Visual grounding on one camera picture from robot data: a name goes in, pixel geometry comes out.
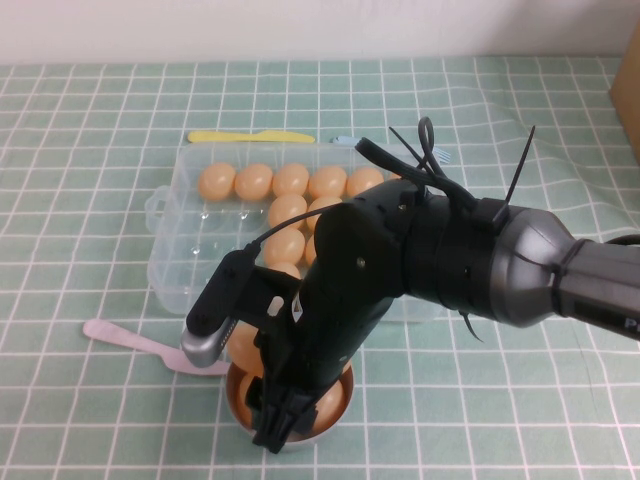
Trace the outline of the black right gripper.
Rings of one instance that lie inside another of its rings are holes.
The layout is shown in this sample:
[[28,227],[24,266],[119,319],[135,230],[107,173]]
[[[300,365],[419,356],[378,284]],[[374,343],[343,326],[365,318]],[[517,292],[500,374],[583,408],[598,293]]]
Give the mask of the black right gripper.
[[309,434],[316,405],[400,296],[392,274],[309,272],[271,331],[260,332],[263,395],[251,396],[253,442],[279,453],[293,430]]

